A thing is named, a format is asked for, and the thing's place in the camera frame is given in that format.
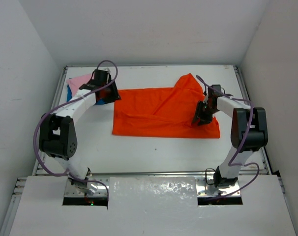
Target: orange cloth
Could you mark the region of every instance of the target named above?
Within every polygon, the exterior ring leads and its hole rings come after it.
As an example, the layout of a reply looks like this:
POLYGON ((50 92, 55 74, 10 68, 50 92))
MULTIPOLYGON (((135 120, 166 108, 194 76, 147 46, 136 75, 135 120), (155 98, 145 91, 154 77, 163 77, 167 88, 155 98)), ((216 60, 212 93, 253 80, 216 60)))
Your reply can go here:
POLYGON ((220 138, 216 118, 208 125, 192 126, 203 89, 192 74, 182 76, 174 88, 119 90, 115 101, 113 132, 115 135, 220 138))

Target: white table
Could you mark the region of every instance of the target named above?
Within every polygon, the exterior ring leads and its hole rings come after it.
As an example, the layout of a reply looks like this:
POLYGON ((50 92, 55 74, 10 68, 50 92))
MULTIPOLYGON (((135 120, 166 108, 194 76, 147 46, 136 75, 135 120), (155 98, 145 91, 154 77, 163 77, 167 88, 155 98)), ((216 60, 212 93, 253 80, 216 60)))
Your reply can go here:
MULTIPOLYGON (((54 105, 66 100, 65 79, 92 70, 92 67, 69 67, 60 81, 54 105)), ((119 89, 172 87, 187 73, 199 74, 209 84, 220 84, 226 92, 241 97, 233 66, 119 67, 117 86, 119 89)), ((94 173, 193 172, 215 168, 231 146, 231 119, 223 113, 216 117, 220 139, 119 137, 111 135, 113 104, 94 106, 77 123, 76 153, 82 155, 94 173)), ((266 174, 262 160, 266 162, 263 151, 259 151, 248 161, 257 162, 261 173, 266 174)), ((52 158, 46 157, 45 164, 54 172, 63 171, 52 158)), ((240 185, 249 182, 255 172, 243 168, 242 173, 249 175, 239 176, 240 185)), ((37 165, 35 173, 44 174, 37 165)), ((197 206, 195 179, 191 177, 111 177, 108 210, 103 206, 62 206, 66 179, 28 177, 23 182, 21 200, 18 198, 17 213, 10 211, 6 232, 11 230, 11 236, 295 235, 277 176, 258 176, 241 191, 243 205, 229 206, 197 206), (189 184, 191 188, 168 187, 178 183, 189 184)))
MULTIPOLYGON (((114 75, 115 69, 109 67, 114 75)), ((69 67, 63 81, 59 104, 66 101, 66 80, 91 73, 94 67, 69 67)), ((200 75, 206 83, 220 84, 227 93, 241 98, 241 90, 232 65, 121 66, 116 80, 118 89, 173 87, 180 76, 200 75)), ((225 159, 230 147, 232 119, 216 114, 220 139, 146 138, 112 135, 114 104, 93 106, 76 123, 78 149, 93 173, 197 172, 216 168, 225 159)), ((266 173, 263 151, 248 162, 257 162, 266 173)), ((45 158, 53 172, 63 169, 53 158, 45 158)), ((242 170, 255 171, 255 166, 242 170)))
MULTIPOLYGON (((243 175, 239 182, 251 178, 243 175)), ((242 190, 243 205, 226 206, 197 206, 194 180, 110 178, 106 210, 62 206, 65 177, 28 177, 10 236, 295 235, 277 176, 259 176, 242 190), (160 188, 179 182, 193 188, 160 188)))

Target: pink cloth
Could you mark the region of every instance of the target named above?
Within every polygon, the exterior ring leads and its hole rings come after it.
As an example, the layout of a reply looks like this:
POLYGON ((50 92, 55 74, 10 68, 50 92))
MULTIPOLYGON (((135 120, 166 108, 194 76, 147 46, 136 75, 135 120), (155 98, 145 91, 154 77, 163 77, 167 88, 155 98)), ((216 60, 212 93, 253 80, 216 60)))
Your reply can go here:
POLYGON ((80 86, 83 84, 86 84, 90 79, 91 79, 91 74, 77 76, 72 79, 68 79, 66 83, 68 83, 70 87, 71 95, 75 96, 80 86))

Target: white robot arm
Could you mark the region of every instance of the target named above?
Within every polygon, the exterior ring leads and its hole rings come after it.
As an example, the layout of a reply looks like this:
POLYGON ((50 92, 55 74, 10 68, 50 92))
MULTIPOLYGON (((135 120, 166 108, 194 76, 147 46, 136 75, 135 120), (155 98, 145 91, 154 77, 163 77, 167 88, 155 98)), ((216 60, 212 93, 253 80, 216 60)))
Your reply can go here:
POLYGON ((97 102, 110 103, 119 100, 120 96, 116 84, 100 92, 91 93, 97 88, 110 83, 111 75, 108 71, 95 70, 92 74, 94 78, 83 84, 71 100, 82 98, 81 100, 66 104, 59 108, 56 113, 49 114, 40 126, 39 148, 48 156, 55 158, 61 166, 68 170, 69 177, 81 189, 88 189, 87 183, 76 181, 76 179, 87 180, 90 170, 83 165, 80 156, 75 155, 77 149, 77 137, 75 123, 85 113, 87 109, 97 102))
POLYGON ((218 111, 223 111, 232 118, 232 146, 226 159, 217 167, 213 176, 214 186, 224 188, 235 184, 238 179, 238 173, 247 159, 253 152, 258 151, 267 144, 268 131, 264 108, 253 108, 253 119, 251 124, 248 124, 250 122, 249 114, 251 107, 233 98, 225 97, 217 91, 221 91, 220 85, 212 85, 208 88, 208 95, 204 101, 200 101, 197 104, 192 123, 196 125, 208 124, 212 121, 213 114, 218 111), (243 146, 237 153, 248 125, 250 125, 249 132, 245 137, 243 146))

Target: white wall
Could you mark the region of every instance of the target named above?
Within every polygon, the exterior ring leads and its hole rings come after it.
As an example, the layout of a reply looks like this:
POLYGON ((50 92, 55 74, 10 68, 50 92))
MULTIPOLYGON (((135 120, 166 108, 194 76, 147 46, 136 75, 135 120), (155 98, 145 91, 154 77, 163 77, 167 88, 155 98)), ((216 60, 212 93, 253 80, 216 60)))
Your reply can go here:
POLYGON ((273 0, 242 63, 250 98, 267 110, 272 168, 298 230, 298 0, 273 0))
POLYGON ((32 172, 33 130, 59 73, 18 0, 0 0, 0 228, 17 177, 32 172))
POLYGON ((268 0, 20 0, 61 65, 238 64, 268 0))

